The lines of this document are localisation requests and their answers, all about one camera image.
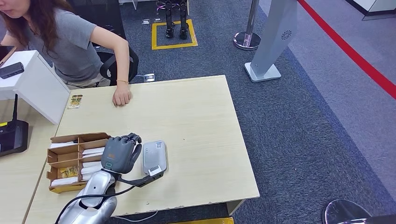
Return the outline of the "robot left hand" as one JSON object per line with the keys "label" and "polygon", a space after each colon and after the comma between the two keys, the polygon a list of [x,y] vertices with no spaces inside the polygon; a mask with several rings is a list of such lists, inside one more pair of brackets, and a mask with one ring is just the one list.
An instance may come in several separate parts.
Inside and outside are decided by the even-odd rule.
{"label": "robot left hand", "polygon": [[101,156],[103,169],[127,174],[137,161],[142,150],[141,137],[135,133],[108,139]]}

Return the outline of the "person's left hand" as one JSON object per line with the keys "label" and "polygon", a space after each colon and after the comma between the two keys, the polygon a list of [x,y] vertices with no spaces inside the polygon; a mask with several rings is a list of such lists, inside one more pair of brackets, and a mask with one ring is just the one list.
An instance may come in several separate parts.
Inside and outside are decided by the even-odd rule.
{"label": "person's left hand", "polygon": [[113,94],[113,104],[114,106],[124,106],[127,105],[132,98],[132,93],[130,91],[130,86],[125,82],[118,82],[116,85],[115,92]]}

